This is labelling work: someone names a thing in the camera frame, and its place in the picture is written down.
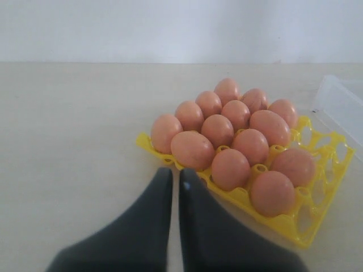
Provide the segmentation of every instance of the white table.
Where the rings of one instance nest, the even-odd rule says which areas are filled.
[[[0,271],[44,271],[63,247],[118,217],[162,163],[134,144],[161,113],[223,77],[307,109],[324,74],[363,65],[0,64]],[[363,267],[363,167],[353,160],[313,245],[301,250],[221,203],[263,236],[296,250],[312,272]],[[169,271],[182,271],[175,171]]]

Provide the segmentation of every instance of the clear plastic container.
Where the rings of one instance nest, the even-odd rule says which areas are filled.
[[[311,107],[331,131],[346,136],[363,162],[363,80],[341,80],[326,75]]]

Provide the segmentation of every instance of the black plastic object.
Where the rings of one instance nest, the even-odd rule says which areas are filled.
[[[172,183],[171,170],[160,168],[126,212],[62,250],[47,272],[166,271]]]
[[[179,181],[184,271],[307,272],[300,258],[252,232],[210,195],[196,172]]]

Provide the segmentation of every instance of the yellow plastic egg tray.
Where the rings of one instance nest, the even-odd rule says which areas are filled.
[[[305,130],[310,131],[310,140],[306,139],[308,138],[307,136],[304,136]],[[341,134],[334,131],[323,134],[314,130],[311,120],[307,116],[299,118],[298,126],[296,129],[291,130],[291,134],[292,141],[289,146],[271,146],[267,161],[264,164],[256,164],[251,168],[252,175],[245,189],[236,188],[230,192],[219,189],[212,181],[210,168],[197,174],[206,182],[209,190],[233,203],[250,214],[258,222],[268,226],[293,243],[307,248],[313,242],[316,232],[347,171],[354,156],[354,149],[346,144],[345,137]],[[155,151],[147,134],[141,133],[136,143],[160,158],[165,164],[175,164],[178,170],[184,168],[172,155],[161,154]],[[308,186],[295,188],[296,202],[289,214],[281,214],[273,218],[264,217],[252,207],[248,196],[250,184],[256,176],[268,170],[273,158],[278,153],[293,146],[303,148],[312,154],[316,162],[315,177]],[[346,150],[345,156],[340,160],[337,151],[338,146],[343,146]],[[228,147],[221,146],[216,152],[224,148]]]

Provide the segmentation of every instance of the plastic container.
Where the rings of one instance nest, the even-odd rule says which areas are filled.
[[[183,169],[183,166],[172,155],[165,155],[155,151],[147,134],[141,133],[136,143],[160,158],[165,164],[175,164],[177,169]],[[345,142],[345,137],[337,132],[323,134],[314,130],[311,120],[307,116],[301,116],[297,128],[292,130],[292,141],[288,147],[290,146],[304,148],[312,154],[316,161],[316,174],[308,186],[295,188],[296,202],[289,214],[278,215],[274,218],[264,217],[252,207],[248,185],[245,189],[236,188],[231,192],[225,192],[213,184],[210,169],[197,174],[205,180],[208,189],[244,210],[258,222],[265,224],[295,244],[308,247],[313,242],[316,232],[347,171],[354,156],[354,149],[349,147]],[[339,156],[337,151],[339,146],[344,146],[344,156]],[[256,164],[252,167],[252,175],[248,184],[259,174],[267,171],[272,159],[288,147],[270,147],[269,157],[265,164]],[[228,147],[221,146],[216,152],[223,148]]]
[[[331,131],[346,135],[347,143],[363,161],[363,80],[326,75],[311,111]]]

